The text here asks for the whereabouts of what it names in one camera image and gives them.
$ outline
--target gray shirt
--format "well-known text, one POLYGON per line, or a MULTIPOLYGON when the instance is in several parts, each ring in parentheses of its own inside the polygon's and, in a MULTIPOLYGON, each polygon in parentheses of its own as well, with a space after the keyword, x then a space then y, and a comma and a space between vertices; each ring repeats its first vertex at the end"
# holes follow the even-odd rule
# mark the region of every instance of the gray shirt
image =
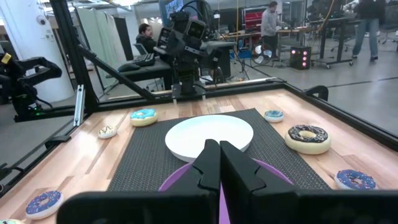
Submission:
POLYGON ((275 36, 276 26, 282 26, 284 23, 278 19, 278 14, 276 12, 271 12, 267 9, 262 13, 261 17, 261 37, 275 36))

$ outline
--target speaker with lights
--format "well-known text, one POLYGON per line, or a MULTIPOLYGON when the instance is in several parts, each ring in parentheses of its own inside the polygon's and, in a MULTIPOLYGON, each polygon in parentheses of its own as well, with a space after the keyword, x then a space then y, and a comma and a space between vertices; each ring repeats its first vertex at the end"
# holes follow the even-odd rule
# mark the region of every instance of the speaker with lights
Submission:
POLYGON ((309 69, 311 64, 311 47, 291 47, 290 66, 299 70, 309 69))

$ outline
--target purple plate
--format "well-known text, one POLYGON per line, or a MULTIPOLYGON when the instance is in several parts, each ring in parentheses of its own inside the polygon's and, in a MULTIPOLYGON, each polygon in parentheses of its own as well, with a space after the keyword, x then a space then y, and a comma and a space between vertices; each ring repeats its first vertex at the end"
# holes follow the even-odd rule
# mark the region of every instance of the purple plate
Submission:
MULTIPOLYGON (((278 177, 286 180, 286 182, 293 184, 281 171, 275 169, 273 166, 266 164, 265 162, 259 161, 257 159, 253 159, 256 161, 258 164, 260 164, 263 168, 266 168, 268 171, 271 173, 277 175, 278 177)), ((165 191, 167 190, 171 185, 174 184, 176 180, 178 180, 182 174, 185 173, 191 166, 191 163, 185 164, 178 170, 174 171, 172 175, 170 175, 160 186, 159 191, 165 191)), ((229 222, 229 216, 228 216, 228 210, 226 208, 226 203, 225 203, 225 197, 224 197, 224 191, 223 191, 223 185, 221 184, 221 192, 220 192, 220 217, 219 217, 219 224, 230 224, 229 222)))

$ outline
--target white plate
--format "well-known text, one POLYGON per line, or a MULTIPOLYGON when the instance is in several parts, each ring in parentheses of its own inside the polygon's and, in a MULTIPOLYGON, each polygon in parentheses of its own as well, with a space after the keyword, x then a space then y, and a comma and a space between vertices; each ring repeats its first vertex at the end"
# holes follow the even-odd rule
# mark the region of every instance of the white plate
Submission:
POLYGON ((205 147, 206 139, 229 141, 244 152, 252 138, 252 127, 242 119, 226 115, 206 115, 175 125, 166 134, 165 142, 175 157, 185 162, 193 162, 205 147))

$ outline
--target toy donut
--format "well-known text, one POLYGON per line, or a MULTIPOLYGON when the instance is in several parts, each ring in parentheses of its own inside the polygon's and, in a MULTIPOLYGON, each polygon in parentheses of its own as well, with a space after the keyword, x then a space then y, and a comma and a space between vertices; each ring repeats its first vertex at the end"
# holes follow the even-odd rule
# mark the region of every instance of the toy donut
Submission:
POLYGON ((9 219, 9 220, 0 220, 0 223, 1 223, 1 224, 24 224, 24 222, 22 222, 22 221, 19 221, 19 220, 12 220, 12 219, 9 219))
POLYGON ((284 119, 284 114, 279 110, 269 110, 266 111, 264 118, 270 123, 278 123, 284 119))
POLYGON ((157 113, 155 109, 139 110, 131 114, 130 120, 135 127, 148 126, 157 121, 157 113))
POLYGON ((341 170, 335 176, 335 181, 343 190, 372 190, 377 189, 374 179, 360 171, 341 170))
POLYGON ((324 129, 304 124, 290 128, 285 142, 291 149, 309 155, 324 153, 331 146, 330 136, 324 129))
POLYGON ((63 202, 63 194, 57 190, 42 193, 26 207, 26 217, 38 220, 54 214, 63 202))
POLYGON ((115 136, 118 133, 118 130, 113 126, 105 126, 98 131, 98 137, 101 139, 107 139, 115 136))

